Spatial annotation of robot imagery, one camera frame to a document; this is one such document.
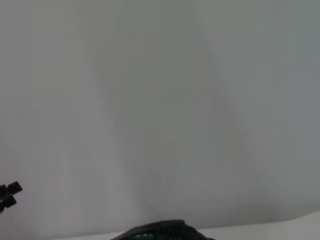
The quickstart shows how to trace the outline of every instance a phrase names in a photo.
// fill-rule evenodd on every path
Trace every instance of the white backdrop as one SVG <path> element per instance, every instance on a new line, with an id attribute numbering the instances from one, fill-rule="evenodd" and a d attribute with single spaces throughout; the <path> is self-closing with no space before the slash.
<path id="1" fill-rule="evenodd" d="M 319 3 L 0 3 L 5 240 L 320 208 Z"/>

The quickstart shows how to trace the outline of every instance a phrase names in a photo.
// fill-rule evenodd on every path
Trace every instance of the black object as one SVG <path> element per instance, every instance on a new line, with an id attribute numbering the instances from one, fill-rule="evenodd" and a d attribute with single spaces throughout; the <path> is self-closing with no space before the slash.
<path id="1" fill-rule="evenodd" d="M 22 190 L 22 187 L 17 181 L 9 184 L 8 187 L 6 185 L 0 185 L 0 213 L 2 213 L 5 208 L 10 208 L 17 203 L 13 195 Z"/>
<path id="2" fill-rule="evenodd" d="M 183 220 L 167 220 L 135 227 L 113 240 L 214 240 Z"/>

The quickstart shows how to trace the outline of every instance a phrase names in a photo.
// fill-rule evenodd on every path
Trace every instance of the white surface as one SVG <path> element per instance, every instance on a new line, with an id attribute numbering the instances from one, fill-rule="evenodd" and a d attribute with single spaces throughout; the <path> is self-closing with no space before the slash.
<path id="1" fill-rule="evenodd" d="M 193 2 L 266 201 L 320 210 L 320 1 Z"/>
<path id="2" fill-rule="evenodd" d="M 4 240 L 320 209 L 319 1 L 194 3 L 0 2 Z"/>
<path id="3" fill-rule="evenodd" d="M 199 230 L 216 240 L 320 240 L 320 211 L 276 223 Z M 68 240 L 110 240 L 119 233 L 68 238 Z"/>

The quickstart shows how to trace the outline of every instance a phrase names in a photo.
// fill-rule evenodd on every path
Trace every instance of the white table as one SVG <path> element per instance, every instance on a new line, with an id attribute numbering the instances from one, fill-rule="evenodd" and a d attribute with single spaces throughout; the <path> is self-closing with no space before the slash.
<path id="1" fill-rule="evenodd" d="M 320 211 L 290 221 L 208 228 L 199 232 L 216 240 L 320 240 Z M 110 240 L 119 234 L 81 236 L 68 240 Z"/>

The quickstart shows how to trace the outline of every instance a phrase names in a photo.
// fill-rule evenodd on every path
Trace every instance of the white wall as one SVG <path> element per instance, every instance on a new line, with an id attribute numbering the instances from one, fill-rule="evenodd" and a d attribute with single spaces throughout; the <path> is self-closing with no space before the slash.
<path id="1" fill-rule="evenodd" d="M 320 2 L 197 0 L 237 125 L 277 218 L 320 209 Z"/>
<path id="2" fill-rule="evenodd" d="M 319 207 L 316 6 L 194 4 L 0 3 L 5 240 Z"/>

